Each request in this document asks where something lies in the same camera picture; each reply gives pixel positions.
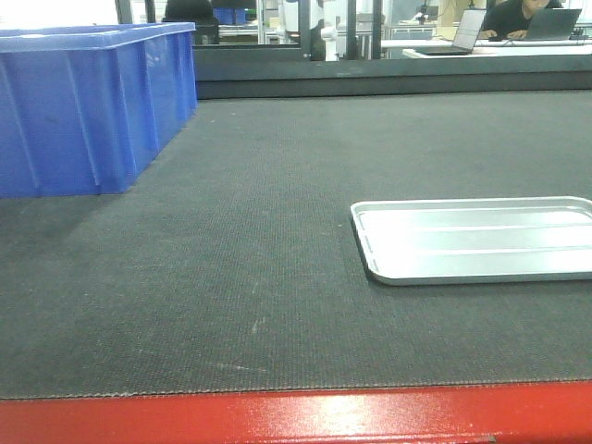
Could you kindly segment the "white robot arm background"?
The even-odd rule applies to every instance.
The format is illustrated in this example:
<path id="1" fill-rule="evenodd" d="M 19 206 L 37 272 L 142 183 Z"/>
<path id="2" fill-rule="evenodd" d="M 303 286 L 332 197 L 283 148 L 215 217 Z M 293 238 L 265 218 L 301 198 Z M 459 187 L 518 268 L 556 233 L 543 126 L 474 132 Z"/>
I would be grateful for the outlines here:
<path id="1" fill-rule="evenodd" d="M 278 1 L 277 36 L 282 43 L 298 44 L 310 61 L 338 61 L 337 1 Z"/>

